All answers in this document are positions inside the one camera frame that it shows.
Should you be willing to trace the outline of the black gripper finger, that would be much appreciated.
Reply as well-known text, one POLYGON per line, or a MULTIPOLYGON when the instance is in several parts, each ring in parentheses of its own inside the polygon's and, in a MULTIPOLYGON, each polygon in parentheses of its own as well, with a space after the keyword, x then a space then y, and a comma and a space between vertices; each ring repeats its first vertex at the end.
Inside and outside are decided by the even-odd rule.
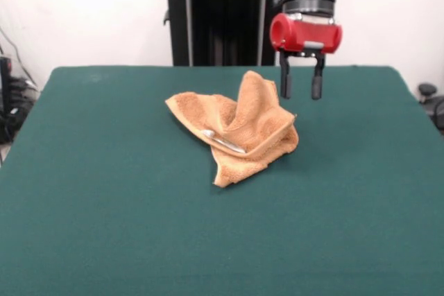
POLYGON ((314 76, 311 82, 311 98, 313 100, 319 100, 322 97, 324 68, 325 56, 322 53, 316 54, 316 65, 314 67, 314 76))
POLYGON ((291 98, 291 74, 289 66, 289 54, 280 50, 280 95, 283 98, 291 98))

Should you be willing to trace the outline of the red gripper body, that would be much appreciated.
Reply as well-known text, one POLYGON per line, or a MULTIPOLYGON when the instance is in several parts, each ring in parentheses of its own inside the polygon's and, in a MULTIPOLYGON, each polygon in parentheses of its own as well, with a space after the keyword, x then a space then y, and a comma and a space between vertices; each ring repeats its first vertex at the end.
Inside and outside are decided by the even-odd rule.
POLYGON ((342 37, 343 29, 339 25, 292 19, 284 13, 276 15, 270 26, 270 41, 276 51, 335 53, 342 37))

